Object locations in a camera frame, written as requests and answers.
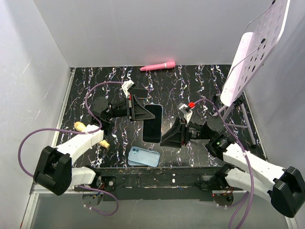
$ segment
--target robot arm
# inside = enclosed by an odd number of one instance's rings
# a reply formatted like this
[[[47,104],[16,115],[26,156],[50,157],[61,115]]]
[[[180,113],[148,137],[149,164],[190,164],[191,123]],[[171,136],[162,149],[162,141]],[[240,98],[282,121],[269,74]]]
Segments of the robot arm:
[[[93,102],[93,114],[101,121],[102,128],[92,134],[76,135],[69,141],[56,146],[45,147],[39,158],[33,179],[56,195],[63,194],[68,187],[82,184],[92,184],[98,178],[96,173],[87,167],[72,168],[75,161],[89,148],[101,143],[105,136],[112,132],[113,117],[128,117],[131,121],[154,119],[155,116],[146,110],[130,91],[135,84],[129,80],[124,82],[122,89],[126,99],[110,104],[104,97],[98,97]],[[90,132],[100,124],[92,118],[91,124],[81,130]]]
[[[162,136],[161,146],[181,148],[192,139],[207,139],[208,152],[226,162],[208,182],[221,187],[238,187],[251,190],[249,168],[244,154],[234,140],[225,135],[220,117],[212,116],[203,124],[190,122],[192,103],[179,105],[184,119],[176,118],[171,129]],[[305,202],[305,182],[299,170],[284,169],[246,152],[254,176],[254,194],[271,201],[273,207],[287,217],[294,217]]]

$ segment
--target smartphone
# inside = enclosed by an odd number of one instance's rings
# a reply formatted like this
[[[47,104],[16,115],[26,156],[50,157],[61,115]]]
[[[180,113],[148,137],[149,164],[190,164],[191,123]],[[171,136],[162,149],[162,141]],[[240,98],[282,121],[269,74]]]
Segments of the smartphone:
[[[134,94],[138,99],[147,99],[148,90],[133,88],[130,94]]]
[[[156,118],[144,120],[142,139],[144,142],[159,143],[162,135],[163,107],[159,104],[146,104],[144,108],[153,113]]]

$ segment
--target phone case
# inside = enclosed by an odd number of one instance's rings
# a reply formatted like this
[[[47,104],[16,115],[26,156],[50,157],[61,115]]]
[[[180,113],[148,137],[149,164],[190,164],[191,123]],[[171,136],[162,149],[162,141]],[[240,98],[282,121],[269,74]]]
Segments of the phone case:
[[[156,151],[132,147],[130,149],[128,160],[140,163],[143,165],[157,167],[159,164],[160,154]]]
[[[144,164],[141,164],[141,163],[136,163],[136,162],[130,161],[130,160],[128,160],[128,164],[129,164],[130,166],[147,166],[147,165],[144,165]]]

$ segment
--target pegboard hole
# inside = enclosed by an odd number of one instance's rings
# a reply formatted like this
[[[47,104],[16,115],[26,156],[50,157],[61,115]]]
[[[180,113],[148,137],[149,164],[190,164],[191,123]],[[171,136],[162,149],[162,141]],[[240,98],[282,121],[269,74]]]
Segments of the pegboard hole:
[[[276,40],[276,37],[273,37],[270,46],[272,46],[274,44],[275,40]]]
[[[265,42],[264,42],[263,49],[265,49],[265,47],[266,47],[267,43],[268,43],[267,41],[265,41]]]
[[[264,55],[265,55],[265,53],[263,53],[263,55],[261,56],[261,60],[262,60],[262,58],[264,57]]]
[[[278,13],[281,13],[281,11],[282,11],[283,7],[284,7],[284,6],[281,6],[281,8],[280,8],[280,10],[278,11]]]
[[[273,22],[270,22],[270,25],[268,26],[268,30],[269,30],[269,28],[272,26],[272,23],[273,23]]]
[[[277,29],[278,29],[278,26],[276,26],[275,30],[273,31],[273,34],[276,33]]]
[[[276,20],[276,24],[277,24],[277,22],[279,21],[281,19],[281,15],[280,16],[278,16],[278,18],[277,18],[277,20]]]

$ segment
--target pink toy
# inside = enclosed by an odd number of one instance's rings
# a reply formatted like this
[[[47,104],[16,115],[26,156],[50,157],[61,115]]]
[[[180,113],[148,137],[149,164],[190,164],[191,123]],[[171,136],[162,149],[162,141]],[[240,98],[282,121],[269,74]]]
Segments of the pink toy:
[[[158,70],[158,69],[163,69],[163,68],[174,68],[175,66],[176,66],[175,61],[169,61],[166,63],[147,65],[145,67],[142,67],[140,70],[141,71],[152,71],[152,70]]]

